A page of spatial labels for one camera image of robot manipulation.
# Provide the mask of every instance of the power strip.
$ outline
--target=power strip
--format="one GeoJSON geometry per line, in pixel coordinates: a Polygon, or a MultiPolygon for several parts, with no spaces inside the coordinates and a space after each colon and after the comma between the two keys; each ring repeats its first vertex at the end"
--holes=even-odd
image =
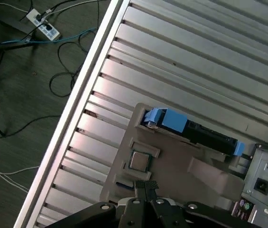
{"type": "Polygon", "coordinates": [[[40,26],[41,24],[46,24],[46,25],[41,25],[38,27],[38,29],[51,41],[58,40],[61,34],[58,32],[57,29],[54,28],[53,25],[51,25],[46,19],[41,19],[41,21],[38,21],[36,19],[36,16],[40,15],[40,13],[32,9],[31,12],[29,12],[26,17],[29,19],[36,27],[40,26]]]}

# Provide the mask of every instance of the metal screw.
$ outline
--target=metal screw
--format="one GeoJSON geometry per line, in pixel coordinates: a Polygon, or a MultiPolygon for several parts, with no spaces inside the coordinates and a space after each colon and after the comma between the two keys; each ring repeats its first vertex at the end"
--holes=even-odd
{"type": "Polygon", "coordinates": [[[102,205],[102,206],[101,206],[101,209],[102,209],[102,210],[107,210],[108,208],[110,208],[110,206],[108,206],[108,205],[102,205]]]}
{"type": "Polygon", "coordinates": [[[190,205],[189,205],[189,208],[190,208],[190,209],[197,209],[197,205],[195,205],[195,204],[190,204],[190,205]]]}
{"type": "Polygon", "coordinates": [[[156,202],[157,202],[157,204],[163,204],[164,203],[163,199],[157,199],[156,202]]]}

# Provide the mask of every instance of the black cable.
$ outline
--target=black cable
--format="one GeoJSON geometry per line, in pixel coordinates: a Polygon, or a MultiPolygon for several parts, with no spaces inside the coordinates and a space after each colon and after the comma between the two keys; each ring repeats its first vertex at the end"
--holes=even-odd
{"type": "Polygon", "coordinates": [[[63,43],[63,44],[61,44],[61,45],[59,46],[59,48],[58,48],[58,50],[57,50],[57,55],[58,55],[59,62],[61,63],[61,65],[64,67],[64,69],[65,69],[67,72],[70,72],[70,71],[68,70],[68,68],[65,66],[65,64],[62,62],[62,60],[61,60],[61,56],[60,56],[60,50],[61,50],[61,48],[62,48],[64,45],[66,45],[66,44],[75,44],[77,47],[80,48],[80,50],[81,50],[82,52],[84,52],[84,53],[86,53],[86,54],[87,54],[87,51],[86,51],[81,45],[79,45],[79,44],[77,44],[77,43],[75,43],[75,42],[72,42],[72,41],[70,41],[70,42],[65,42],[65,43],[63,43]]]}
{"type": "MultiPolygon", "coordinates": [[[[35,32],[40,26],[42,25],[46,25],[46,23],[42,23],[40,25],[38,25],[37,27],[35,27],[33,30],[31,30],[28,34],[26,34],[21,40],[24,40],[26,37],[28,37],[31,33],[35,32]]],[[[19,41],[15,41],[15,42],[8,42],[5,43],[5,41],[1,42],[0,45],[10,45],[10,44],[14,44],[14,43],[19,43],[19,41]]]]}
{"type": "Polygon", "coordinates": [[[67,96],[69,96],[71,94],[71,92],[69,92],[67,94],[61,95],[61,94],[58,94],[58,93],[54,92],[53,89],[52,89],[52,83],[53,83],[54,79],[56,79],[56,78],[58,78],[60,76],[63,76],[63,75],[69,75],[73,79],[73,74],[71,72],[60,72],[60,73],[57,73],[54,76],[52,76],[51,79],[49,80],[49,84],[48,84],[50,92],[53,95],[55,95],[57,97],[60,97],[60,98],[67,97],[67,96]]]}
{"type": "Polygon", "coordinates": [[[100,6],[99,6],[99,0],[97,0],[97,31],[99,29],[99,20],[100,20],[100,6]]]}
{"type": "Polygon", "coordinates": [[[19,20],[19,21],[22,21],[30,12],[31,10],[34,8],[34,3],[33,3],[33,0],[30,0],[30,6],[29,6],[29,10],[28,12],[19,20]]]}
{"type": "MultiPolygon", "coordinates": [[[[93,3],[93,2],[83,2],[83,3],[80,4],[80,5],[84,5],[84,4],[87,4],[87,3],[93,3]]],[[[59,16],[61,13],[65,12],[65,11],[67,11],[67,10],[69,10],[69,9],[72,9],[72,8],[73,8],[73,7],[71,7],[71,8],[66,8],[66,9],[64,9],[63,11],[60,11],[60,12],[58,13],[58,16],[59,16]]]]}
{"type": "Polygon", "coordinates": [[[94,32],[94,31],[88,31],[87,33],[83,33],[83,34],[81,34],[80,36],[79,36],[79,38],[78,38],[78,43],[79,43],[79,45],[83,48],[83,46],[82,46],[82,44],[81,44],[81,37],[82,36],[87,36],[89,33],[93,33],[94,34],[94,37],[96,36],[96,33],[94,32]]]}
{"type": "Polygon", "coordinates": [[[26,34],[26,36],[24,36],[21,40],[24,40],[26,37],[29,37],[29,35],[33,32],[35,32],[40,26],[43,26],[43,25],[47,25],[47,23],[42,23],[40,25],[38,25],[37,27],[35,27],[33,30],[31,30],[28,34],[26,34]]]}
{"type": "Polygon", "coordinates": [[[35,122],[35,121],[38,121],[38,120],[42,120],[42,119],[46,119],[46,118],[57,118],[57,117],[60,117],[61,115],[47,115],[47,116],[43,116],[43,117],[39,117],[39,118],[36,118],[30,122],[28,122],[24,127],[20,128],[19,130],[13,132],[13,133],[10,133],[10,134],[7,134],[5,136],[0,136],[0,139],[2,138],[8,138],[8,137],[11,137],[11,136],[14,136],[18,133],[20,133],[21,131],[23,131],[26,127],[28,127],[31,123],[35,122]]]}
{"type": "MultiPolygon", "coordinates": [[[[78,1],[78,0],[67,0],[67,1],[62,1],[56,5],[54,5],[53,7],[50,8],[51,11],[54,11],[58,6],[61,6],[62,4],[71,2],[71,1],[78,1]]],[[[44,11],[43,13],[41,13],[41,18],[46,14],[46,11],[44,11]]]]}

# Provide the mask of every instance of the metal side panel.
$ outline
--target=metal side panel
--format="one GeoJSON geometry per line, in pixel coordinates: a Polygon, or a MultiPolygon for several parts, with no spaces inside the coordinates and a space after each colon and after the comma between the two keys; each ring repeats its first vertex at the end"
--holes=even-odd
{"type": "Polygon", "coordinates": [[[112,0],[16,228],[99,200],[140,102],[243,141],[246,155],[268,143],[268,0],[112,0]]]}

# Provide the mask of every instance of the gray carpet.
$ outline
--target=gray carpet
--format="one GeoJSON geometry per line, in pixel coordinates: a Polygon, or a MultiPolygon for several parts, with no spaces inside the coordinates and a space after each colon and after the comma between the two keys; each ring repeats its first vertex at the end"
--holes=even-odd
{"type": "MultiPolygon", "coordinates": [[[[29,0],[6,0],[22,9],[29,9],[29,0]]],[[[60,0],[33,0],[38,11],[44,11],[61,2],[60,0]]],[[[100,20],[109,5],[109,1],[100,2],[100,20]]],[[[0,6],[0,13],[20,19],[25,13],[7,6],[0,6]]],[[[50,22],[60,31],[63,37],[69,37],[96,27],[97,3],[77,6],[58,16],[50,18],[50,22]]],[[[0,42],[22,38],[24,34],[0,24],[0,42]]],[[[82,45],[89,49],[94,35],[82,38],[82,45]]],[[[64,68],[56,54],[59,44],[42,44],[11,50],[5,53],[0,66],[0,128],[12,133],[29,121],[62,113],[67,98],[58,98],[50,93],[50,78],[64,68]]],[[[72,71],[84,61],[85,54],[75,45],[62,47],[61,59],[72,71]]],[[[70,91],[70,76],[62,76],[53,84],[57,93],[70,91]]],[[[19,134],[0,139],[0,171],[12,172],[31,166],[38,166],[46,151],[55,130],[58,118],[43,119],[31,124],[19,134]]],[[[25,171],[10,176],[13,180],[29,188],[36,170],[25,171]]],[[[9,185],[0,178],[0,228],[10,228],[21,209],[26,193],[9,185]]]]}

